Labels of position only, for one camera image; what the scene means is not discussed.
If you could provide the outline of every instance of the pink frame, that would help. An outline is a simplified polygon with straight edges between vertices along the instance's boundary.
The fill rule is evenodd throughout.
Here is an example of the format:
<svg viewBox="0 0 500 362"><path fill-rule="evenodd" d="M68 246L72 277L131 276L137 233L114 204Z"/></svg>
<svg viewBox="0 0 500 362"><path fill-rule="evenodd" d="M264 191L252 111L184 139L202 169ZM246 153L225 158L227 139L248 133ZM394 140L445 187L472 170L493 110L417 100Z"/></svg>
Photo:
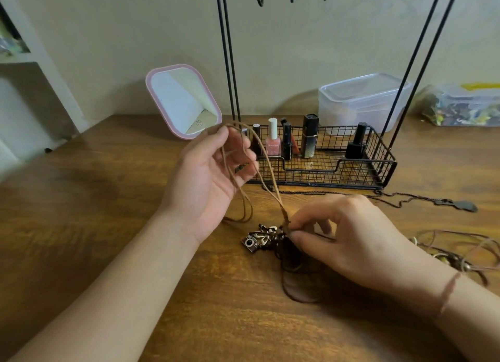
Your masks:
<svg viewBox="0 0 500 362"><path fill-rule="evenodd" d="M194 139L194 138L196 138L198 136L198 134L202 130L197 131L196 133L192 133L192 134L185 134L185 133L182 133L181 131L179 131L174 126L174 124L172 123L172 121L170 119L170 116L165 111L165 108L161 105L161 102L160 102L158 96L153 91L153 87L151 86L151 79L153 78L153 76L155 74L157 74L159 72L176 70L177 68L187 68L187 69L193 71L194 73L196 73L198 75L199 80L203 83L203 87L205 88L206 92L209 94L209 98L210 98L210 100L212 101L213 105L215 106L215 108L217 110L217 121L216 121L216 124L222 123L222 112L221 112L220 108L218 107L218 105L216 103L216 100L212 96L212 93L210 92L209 87L205 83L205 80L203 80L202 75L200 75L200 73L195 68L193 68L193 67L191 67L191 66L189 66L187 64L175 64L173 66L155 68L155 69L149 71L148 74L146 75L146 86L147 86L147 90L149 91L149 93L153 97L154 102L158 106L159 112L161 113L161 116L165 120L166 124L168 125L168 128L170 129L170 131L172 131L172 133L174 133L177 137L179 137L181 139Z"/></svg>

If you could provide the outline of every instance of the black wire basket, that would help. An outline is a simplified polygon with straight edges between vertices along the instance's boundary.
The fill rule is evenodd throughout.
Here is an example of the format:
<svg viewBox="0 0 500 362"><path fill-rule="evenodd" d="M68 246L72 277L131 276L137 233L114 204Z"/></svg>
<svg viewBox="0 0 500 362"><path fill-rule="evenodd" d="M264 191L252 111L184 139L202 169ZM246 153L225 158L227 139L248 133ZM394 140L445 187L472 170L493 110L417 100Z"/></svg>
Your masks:
<svg viewBox="0 0 500 362"><path fill-rule="evenodd" d="M270 156L276 183L355 189L386 187L396 169L396 159L371 126L366 129L363 159L346 159L347 144L353 140L355 131L356 126L320 127L312 158L293 155L291 160L286 161L281 156ZM302 127L292 126L291 132L300 149ZM260 138L264 145L267 135L268 126L260 125ZM283 126L278 126L278 136L283 138ZM264 182L272 185L266 158L260 156L258 160ZM250 180L249 183L261 184L259 179Z"/></svg>

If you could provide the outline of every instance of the wooden tabletop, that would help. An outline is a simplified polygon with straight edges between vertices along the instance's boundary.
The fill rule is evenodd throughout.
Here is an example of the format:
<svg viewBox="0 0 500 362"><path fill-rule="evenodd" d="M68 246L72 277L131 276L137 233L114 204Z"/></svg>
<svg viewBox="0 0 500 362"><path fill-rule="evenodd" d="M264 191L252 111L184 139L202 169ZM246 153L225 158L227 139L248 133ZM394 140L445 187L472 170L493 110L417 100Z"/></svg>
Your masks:
<svg viewBox="0 0 500 362"><path fill-rule="evenodd" d="M141 229L184 144L160 116L115 116L0 184L0 360L75 300ZM500 240L500 128L437 128L408 118L393 153L398 167L386 192L479 207L377 204L403 234L444 228ZM253 220L223 223L201 245L142 361L460 360L431 324L343 278L321 304L291 301L272 252L252 255L240 244L259 223L281 222L267 193L257 185L245 190ZM308 200L284 195L290 213ZM228 213L240 211L235 199ZM465 250L459 241L443 242ZM500 294L500 275L489 279Z"/></svg>

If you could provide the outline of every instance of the white cap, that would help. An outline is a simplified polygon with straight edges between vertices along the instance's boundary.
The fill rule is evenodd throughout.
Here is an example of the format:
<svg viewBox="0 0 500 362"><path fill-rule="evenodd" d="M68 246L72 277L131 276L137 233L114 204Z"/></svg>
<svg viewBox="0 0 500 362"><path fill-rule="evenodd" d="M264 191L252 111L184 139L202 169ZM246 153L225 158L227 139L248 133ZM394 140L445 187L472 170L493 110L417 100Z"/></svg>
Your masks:
<svg viewBox="0 0 500 362"><path fill-rule="evenodd" d="M278 138L278 120L276 118L269 118L269 135L271 139Z"/></svg>

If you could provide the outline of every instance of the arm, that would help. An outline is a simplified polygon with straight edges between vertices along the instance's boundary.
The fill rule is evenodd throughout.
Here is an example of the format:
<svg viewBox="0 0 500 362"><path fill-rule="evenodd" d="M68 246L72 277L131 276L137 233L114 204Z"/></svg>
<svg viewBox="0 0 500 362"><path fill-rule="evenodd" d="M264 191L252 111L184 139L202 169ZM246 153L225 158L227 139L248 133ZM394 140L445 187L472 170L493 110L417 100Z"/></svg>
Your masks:
<svg viewBox="0 0 500 362"><path fill-rule="evenodd" d="M364 196L328 195L300 209L291 229L318 223L329 242L303 230L291 233L304 252L365 287L385 292L422 315L435 317L456 270L412 244ZM436 325L471 361L498 360L500 298L459 277Z"/></svg>
<svg viewBox="0 0 500 362"><path fill-rule="evenodd" d="M244 138L243 152L240 134L226 126L191 142L152 219L12 362L139 359L185 268L220 223L236 192L221 164L218 149L223 145L232 168L249 157L256 159L248 149L249 140ZM257 166L254 162L242 169L236 176L238 184L249 180Z"/></svg>

